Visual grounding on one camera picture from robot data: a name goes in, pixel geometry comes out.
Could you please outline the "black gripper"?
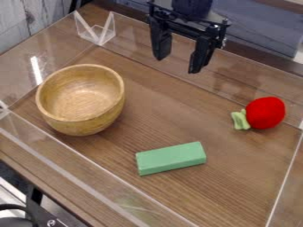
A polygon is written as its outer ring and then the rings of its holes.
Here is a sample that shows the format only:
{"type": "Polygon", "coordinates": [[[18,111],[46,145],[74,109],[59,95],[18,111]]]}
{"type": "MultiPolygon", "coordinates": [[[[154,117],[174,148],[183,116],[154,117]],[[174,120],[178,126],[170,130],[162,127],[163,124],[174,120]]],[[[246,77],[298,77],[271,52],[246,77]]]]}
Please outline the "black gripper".
{"type": "MultiPolygon", "coordinates": [[[[178,20],[186,25],[218,26],[223,30],[231,26],[229,18],[214,12],[213,1],[148,1],[150,15],[178,20]]],[[[151,18],[151,48],[154,57],[163,60],[172,50],[172,32],[163,20],[151,18]]],[[[201,36],[195,42],[195,50],[190,58],[189,73],[198,74],[210,63],[217,48],[217,40],[201,36]]]]}

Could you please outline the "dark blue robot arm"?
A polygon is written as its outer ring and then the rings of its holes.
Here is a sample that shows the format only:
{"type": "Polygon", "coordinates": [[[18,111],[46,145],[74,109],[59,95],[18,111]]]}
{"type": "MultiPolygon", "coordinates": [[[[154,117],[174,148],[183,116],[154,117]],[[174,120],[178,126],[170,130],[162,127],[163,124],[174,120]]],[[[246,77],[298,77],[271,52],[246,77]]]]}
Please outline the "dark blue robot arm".
{"type": "Polygon", "coordinates": [[[163,60],[172,52],[172,35],[195,40],[189,73],[201,72],[214,51],[226,43],[231,21],[213,11],[214,0],[148,0],[152,55],[163,60]]]}

